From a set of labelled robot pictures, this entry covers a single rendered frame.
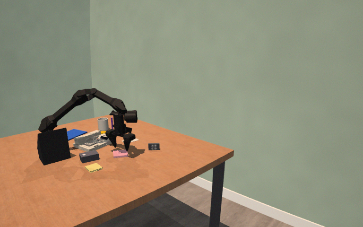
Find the black phone keypad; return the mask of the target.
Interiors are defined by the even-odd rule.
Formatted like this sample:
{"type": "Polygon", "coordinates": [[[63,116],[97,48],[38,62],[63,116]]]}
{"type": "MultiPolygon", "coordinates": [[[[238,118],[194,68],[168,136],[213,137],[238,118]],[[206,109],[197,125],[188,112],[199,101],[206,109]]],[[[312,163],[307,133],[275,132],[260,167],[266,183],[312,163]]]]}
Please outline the black phone keypad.
{"type": "Polygon", "coordinates": [[[94,145],[94,144],[97,144],[97,142],[89,141],[89,142],[84,143],[84,145],[89,146],[89,147],[94,145]]]}

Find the grey cylindrical cup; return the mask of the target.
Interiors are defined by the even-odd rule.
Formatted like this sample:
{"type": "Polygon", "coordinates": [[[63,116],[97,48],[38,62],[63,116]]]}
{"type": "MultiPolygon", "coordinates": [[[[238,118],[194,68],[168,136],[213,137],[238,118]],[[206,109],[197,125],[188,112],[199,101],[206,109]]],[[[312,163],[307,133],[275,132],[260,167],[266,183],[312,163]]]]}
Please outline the grey cylindrical cup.
{"type": "Polygon", "coordinates": [[[107,131],[109,130],[109,125],[108,125],[108,118],[98,118],[98,129],[99,131],[107,131]]]}

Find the yellow sticky note pad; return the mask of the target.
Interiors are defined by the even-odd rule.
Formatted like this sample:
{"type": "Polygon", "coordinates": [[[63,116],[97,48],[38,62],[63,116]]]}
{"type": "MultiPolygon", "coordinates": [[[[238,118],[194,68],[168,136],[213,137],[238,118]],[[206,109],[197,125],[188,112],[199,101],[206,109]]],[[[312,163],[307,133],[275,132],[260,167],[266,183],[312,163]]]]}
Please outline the yellow sticky note pad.
{"type": "Polygon", "coordinates": [[[95,172],[95,171],[101,170],[101,169],[103,169],[103,168],[102,168],[99,164],[94,163],[94,164],[91,164],[91,165],[85,166],[85,169],[86,169],[86,170],[88,170],[90,173],[92,173],[92,172],[95,172]]]}

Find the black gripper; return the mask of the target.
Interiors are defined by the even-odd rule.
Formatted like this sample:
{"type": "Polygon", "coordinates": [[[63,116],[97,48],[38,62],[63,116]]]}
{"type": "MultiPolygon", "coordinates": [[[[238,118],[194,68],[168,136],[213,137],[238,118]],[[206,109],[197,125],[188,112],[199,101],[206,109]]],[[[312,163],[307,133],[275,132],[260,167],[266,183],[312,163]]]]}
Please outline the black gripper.
{"type": "Polygon", "coordinates": [[[126,149],[126,151],[128,151],[130,142],[132,140],[134,140],[136,138],[136,136],[133,133],[125,134],[125,129],[124,129],[125,125],[126,125],[125,123],[122,123],[122,124],[114,123],[114,125],[112,125],[114,127],[114,129],[107,130],[105,132],[105,135],[109,138],[109,140],[111,141],[111,143],[113,144],[113,146],[115,148],[116,148],[116,137],[119,135],[120,135],[120,137],[123,137],[125,149],[126,149]]]}

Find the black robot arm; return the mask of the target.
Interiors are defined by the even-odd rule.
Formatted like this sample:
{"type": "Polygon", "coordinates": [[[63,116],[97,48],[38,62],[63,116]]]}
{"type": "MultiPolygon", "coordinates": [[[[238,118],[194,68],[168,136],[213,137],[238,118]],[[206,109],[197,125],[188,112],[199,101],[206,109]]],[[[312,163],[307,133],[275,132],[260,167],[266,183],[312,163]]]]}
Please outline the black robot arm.
{"type": "Polygon", "coordinates": [[[72,97],[72,99],[67,102],[62,108],[60,108],[53,115],[49,115],[41,120],[39,126],[39,131],[41,133],[47,131],[53,131],[57,127],[57,122],[69,111],[78,105],[82,105],[86,101],[93,99],[94,97],[102,100],[103,102],[109,104],[114,110],[109,115],[113,115],[113,121],[115,124],[122,124],[124,120],[126,123],[137,123],[137,111],[127,111],[122,100],[117,98],[112,98],[96,88],[78,90],[72,97]]]}

